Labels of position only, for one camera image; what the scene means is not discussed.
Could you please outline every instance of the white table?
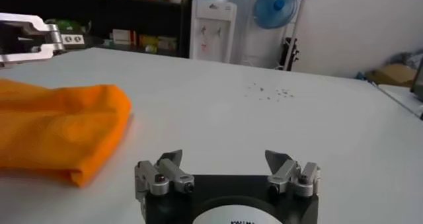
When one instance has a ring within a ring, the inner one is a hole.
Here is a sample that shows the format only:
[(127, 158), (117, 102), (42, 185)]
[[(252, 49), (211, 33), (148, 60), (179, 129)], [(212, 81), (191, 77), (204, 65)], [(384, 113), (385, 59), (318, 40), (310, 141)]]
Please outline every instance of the white table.
[(322, 224), (423, 220), (423, 122), (369, 83), (101, 49), (0, 77), (45, 87), (114, 83), (134, 112), (87, 188), (0, 178), (2, 224), (143, 223), (133, 167), (175, 149), (192, 174), (270, 174), (265, 149), (318, 163)]
[(423, 114), (423, 102), (410, 92), (408, 87), (396, 87), (393, 85), (379, 85), (379, 88), (396, 100), (399, 104), (408, 108), (411, 113), (420, 118)]

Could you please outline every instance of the robotic arm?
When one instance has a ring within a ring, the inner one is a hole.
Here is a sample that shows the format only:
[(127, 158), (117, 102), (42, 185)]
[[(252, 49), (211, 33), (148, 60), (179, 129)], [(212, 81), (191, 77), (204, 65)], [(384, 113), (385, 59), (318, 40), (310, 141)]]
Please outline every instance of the robotic arm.
[(0, 13), (0, 69), (101, 43), (98, 38), (60, 31), (57, 25), (46, 24), (34, 15)]

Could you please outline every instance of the bookshelf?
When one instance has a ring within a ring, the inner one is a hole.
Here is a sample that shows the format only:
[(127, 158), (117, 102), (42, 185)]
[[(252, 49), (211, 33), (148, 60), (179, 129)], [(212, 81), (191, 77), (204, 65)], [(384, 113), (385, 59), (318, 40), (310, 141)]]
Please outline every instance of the bookshelf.
[[(108, 39), (113, 29), (134, 30), (137, 34), (169, 36), (178, 40), (175, 52), (158, 54), (188, 57), (190, 46), (191, 0), (185, 4), (156, 0), (0, 0), (0, 12), (38, 15), (46, 19), (91, 22), (90, 34)], [(142, 52), (129, 46), (103, 48)]]

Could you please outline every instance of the orange cloth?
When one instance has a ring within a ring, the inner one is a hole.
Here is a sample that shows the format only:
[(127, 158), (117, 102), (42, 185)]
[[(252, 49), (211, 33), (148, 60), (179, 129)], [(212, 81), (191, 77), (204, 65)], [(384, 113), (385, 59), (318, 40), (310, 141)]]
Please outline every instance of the orange cloth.
[(119, 144), (130, 110), (114, 85), (46, 89), (0, 79), (0, 172), (84, 186)]

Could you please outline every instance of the water bottle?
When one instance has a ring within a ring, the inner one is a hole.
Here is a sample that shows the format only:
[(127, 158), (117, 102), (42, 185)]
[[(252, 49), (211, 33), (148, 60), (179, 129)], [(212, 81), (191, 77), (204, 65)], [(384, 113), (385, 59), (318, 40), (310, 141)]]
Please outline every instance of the water bottle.
[(296, 11), (297, 0), (257, 0), (254, 20), (261, 28), (279, 28), (287, 25)]

